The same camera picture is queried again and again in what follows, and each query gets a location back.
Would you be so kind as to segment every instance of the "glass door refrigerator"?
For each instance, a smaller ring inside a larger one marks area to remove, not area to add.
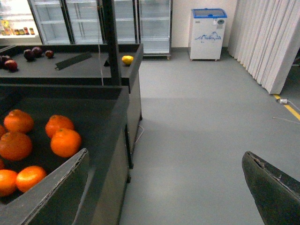
[[[0,45],[40,45],[27,0],[0,0]]]
[[[118,44],[138,43],[135,0],[114,0]]]
[[[140,42],[144,54],[171,54],[172,0],[139,0]]]
[[[73,43],[64,5],[59,0],[29,0],[44,45]]]
[[[74,44],[102,44],[103,27],[98,0],[66,0]]]

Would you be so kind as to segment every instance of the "blue freezer lid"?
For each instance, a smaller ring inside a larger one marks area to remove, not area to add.
[[[195,8],[192,11],[194,18],[227,18],[226,12],[221,8]]]

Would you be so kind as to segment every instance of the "white chest freezer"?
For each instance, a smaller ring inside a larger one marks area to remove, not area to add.
[[[192,9],[188,53],[191,60],[220,59],[227,15],[220,8]]]

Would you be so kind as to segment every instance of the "apple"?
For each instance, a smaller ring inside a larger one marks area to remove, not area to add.
[[[36,57],[41,57],[43,54],[43,50],[40,47],[34,47],[32,51]]]
[[[24,57],[27,59],[27,61],[33,61],[35,58],[35,54],[33,53],[32,50],[27,49],[24,51]]]
[[[51,59],[54,56],[54,52],[52,50],[47,50],[45,52],[45,56],[47,56],[49,59]]]
[[[18,64],[14,60],[7,60],[4,65],[10,71],[16,71],[18,69]]]
[[[0,67],[5,68],[5,62],[11,60],[11,57],[9,55],[2,55],[0,56]]]

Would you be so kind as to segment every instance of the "metal pole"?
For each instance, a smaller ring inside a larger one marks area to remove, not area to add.
[[[102,0],[102,5],[104,11],[105,36],[108,47],[112,85],[121,86],[121,69],[115,23],[114,2],[113,0]]]

